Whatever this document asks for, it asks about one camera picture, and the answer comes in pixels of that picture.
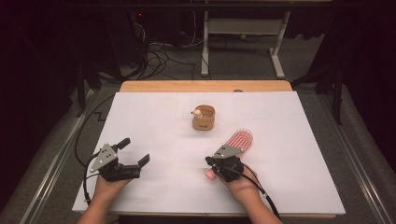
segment white paper sheet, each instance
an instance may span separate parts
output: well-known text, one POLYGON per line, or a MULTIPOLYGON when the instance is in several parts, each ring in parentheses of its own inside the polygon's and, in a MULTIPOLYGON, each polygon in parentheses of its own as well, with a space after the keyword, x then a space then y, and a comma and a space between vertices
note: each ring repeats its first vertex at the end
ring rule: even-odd
MULTIPOLYGON (((96 151, 129 137, 120 163, 151 161, 111 208, 115 213, 244 214, 218 179, 210 180, 205 157, 238 129, 253 133, 242 161, 253 168, 280 214, 344 214, 296 92, 117 93, 96 151), (195 131, 191 111, 216 109, 212 131, 195 131)), ((88 189, 93 195, 96 178, 88 189)), ((74 211, 84 211, 79 190, 74 211)))

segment table surface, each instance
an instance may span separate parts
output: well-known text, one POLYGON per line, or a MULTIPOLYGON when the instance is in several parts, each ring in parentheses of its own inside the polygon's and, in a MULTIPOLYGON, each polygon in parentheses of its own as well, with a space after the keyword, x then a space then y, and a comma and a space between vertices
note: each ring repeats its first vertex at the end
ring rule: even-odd
POLYGON ((126 81, 120 92, 292 91, 285 80, 126 81))

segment hand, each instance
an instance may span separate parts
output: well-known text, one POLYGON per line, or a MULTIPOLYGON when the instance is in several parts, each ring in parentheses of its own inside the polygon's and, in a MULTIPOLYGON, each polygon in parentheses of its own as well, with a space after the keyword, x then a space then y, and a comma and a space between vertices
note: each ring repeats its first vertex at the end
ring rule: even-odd
POLYGON ((111 205, 119 196, 121 190, 131 181, 132 179, 107 182, 99 175, 96 180, 95 193, 92 200, 100 200, 104 204, 111 205))
MULTIPOLYGON (((251 169, 248 169, 247 165, 244 164, 244 172, 243 174, 250 177, 250 179, 254 180, 256 183, 257 175, 251 169)), ((241 204, 245 204, 246 202, 251 201, 252 199, 261 199, 260 192, 256 186, 254 186, 249 180, 240 176, 239 179, 236 179, 232 182, 227 183, 224 179, 220 178, 221 182, 228 188, 233 198, 237 200, 241 204)))
POLYGON ((111 204, 117 199, 121 190, 132 179, 107 182, 101 175, 97 177, 95 193, 90 206, 84 212, 78 224, 106 223, 106 214, 111 204))
MULTIPOLYGON (((257 175, 254 171, 244 164, 244 175, 258 183, 257 175)), ((247 215, 253 224, 281 224, 281 221, 274 213, 262 202, 260 191, 248 179, 240 176, 239 179, 227 183, 220 178, 221 182, 247 211, 247 215)))

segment power cord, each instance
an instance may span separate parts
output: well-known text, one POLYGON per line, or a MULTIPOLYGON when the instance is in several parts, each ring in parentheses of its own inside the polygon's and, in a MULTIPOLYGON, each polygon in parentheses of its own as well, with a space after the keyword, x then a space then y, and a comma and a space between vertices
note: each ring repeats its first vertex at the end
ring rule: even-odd
POLYGON ((115 94, 113 94, 113 95, 107 97, 102 103, 100 103, 100 104, 88 115, 88 117, 85 118, 84 122, 82 123, 81 127, 80 127, 79 130, 78 130, 78 135, 77 135, 76 142, 75 142, 75 150, 74 150, 74 152, 75 152, 75 157, 76 157, 77 161, 78 161, 83 167, 85 167, 85 164, 84 164, 84 162, 83 162, 83 161, 79 158, 79 156, 78 156, 78 140, 79 140, 79 138, 80 138, 80 136, 81 136, 82 130, 84 129, 85 124, 86 124, 87 121, 90 119, 90 117, 92 116, 92 114, 94 114, 94 113, 96 112, 96 110, 97 110, 101 105, 103 105, 105 102, 107 102, 108 100, 110 100, 110 99, 113 98, 114 96, 115 96, 115 94))
POLYGON ((195 63, 183 63, 180 61, 177 61, 175 59, 172 59, 166 52, 166 47, 165 47, 165 43, 151 43, 150 46, 155 47, 155 46, 159 46, 159 49, 156 50, 150 50, 148 51, 148 54, 153 55, 154 57, 148 59, 148 62, 152 62, 153 60, 157 60, 158 63, 156 63, 155 65, 148 65, 148 68, 152 69, 153 71, 148 74, 148 75, 142 75, 141 77, 139 77, 139 79, 148 79, 150 77, 156 76, 158 74, 161 74, 165 77, 170 77, 172 79, 178 80, 178 78, 166 75, 165 73, 163 73, 164 69, 166 68, 166 65, 170 62, 172 63, 179 63, 179 64, 184 64, 184 65, 191 65, 192 69, 191 69, 191 75, 193 76, 194 70, 195 70, 195 63))
POLYGON ((87 164, 85 165, 84 169, 84 177, 83 177, 83 182, 82 182, 82 187, 84 188, 84 197, 85 197, 85 202, 90 205, 91 203, 91 197, 90 193, 88 193, 87 190, 87 172, 88 172, 88 167, 90 166, 90 163, 93 159, 95 159, 99 155, 99 152, 93 154, 87 161, 87 164))

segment black curtain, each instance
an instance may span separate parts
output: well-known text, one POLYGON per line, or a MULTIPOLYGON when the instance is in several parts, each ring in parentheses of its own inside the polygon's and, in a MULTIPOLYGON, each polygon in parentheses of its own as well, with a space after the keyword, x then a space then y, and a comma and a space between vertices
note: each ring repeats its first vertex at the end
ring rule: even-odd
POLYGON ((75 67, 56 5, 1 1, 2 176, 0 209, 47 134, 71 105, 75 67))
POLYGON ((355 2, 361 7, 334 14, 308 74, 294 83, 317 82, 317 90, 328 90, 341 74, 368 131, 396 171, 396 17, 391 1, 355 2))

